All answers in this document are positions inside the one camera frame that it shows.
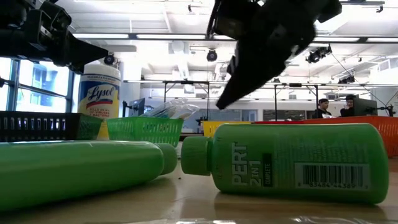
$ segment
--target table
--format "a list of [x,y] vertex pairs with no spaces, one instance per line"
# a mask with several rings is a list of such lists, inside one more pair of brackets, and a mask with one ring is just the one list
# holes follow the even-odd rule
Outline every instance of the table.
[[[354,218],[398,220],[398,159],[390,160],[390,170],[389,194],[378,207],[225,195],[219,193],[211,177],[185,175],[178,166],[169,175],[129,190],[3,213],[0,223],[129,223],[159,220],[150,224],[169,224],[186,218],[236,220],[236,223],[297,223],[306,219],[311,221],[304,223],[360,223]],[[331,222],[329,219],[325,222],[325,218],[347,220]]]

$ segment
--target man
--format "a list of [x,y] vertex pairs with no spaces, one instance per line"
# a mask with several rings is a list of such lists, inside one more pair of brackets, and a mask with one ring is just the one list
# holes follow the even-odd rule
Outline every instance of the man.
[[346,96],[346,105],[344,106],[343,109],[340,110],[340,115],[342,117],[355,116],[355,114],[354,114],[354,98],[356,98],[356,96],[354,96],[354,95]]
[[318,109],[315,110],[314,114],[312,115],[313,119],[323,118],[323,114],[327,114],[331,116],[331,113],[327,111],[329,107],[329,100],[328,99],[320,99],[318,102]]

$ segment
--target green plastic basket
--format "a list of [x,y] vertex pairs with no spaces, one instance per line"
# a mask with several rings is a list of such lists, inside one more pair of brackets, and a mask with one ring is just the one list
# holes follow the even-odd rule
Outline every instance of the green plastic basket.
[[176,147],[180,140],[182,119],[116,118],[107,119],[109,140],[149,141]]

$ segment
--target green cylinder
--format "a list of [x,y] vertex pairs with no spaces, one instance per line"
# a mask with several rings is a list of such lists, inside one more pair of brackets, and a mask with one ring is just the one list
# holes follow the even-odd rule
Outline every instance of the green cylinder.
[[181,166],[233,194],[380,203],[389,186],[386,150],[370,124],[224,124],[213,139],[187,137]]
[[168,144],[58,141],[0,144],[0,211],[123,189],[172,172]]

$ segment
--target orange container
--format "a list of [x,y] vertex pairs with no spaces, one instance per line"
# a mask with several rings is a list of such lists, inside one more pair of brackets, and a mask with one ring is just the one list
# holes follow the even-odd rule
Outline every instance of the orange container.
[[304,124],[353,124],[368,123],[373,125],[384,141],[389,157],[398,156],[398,118],[386,116],[356,116],[349,118],[308,119]]

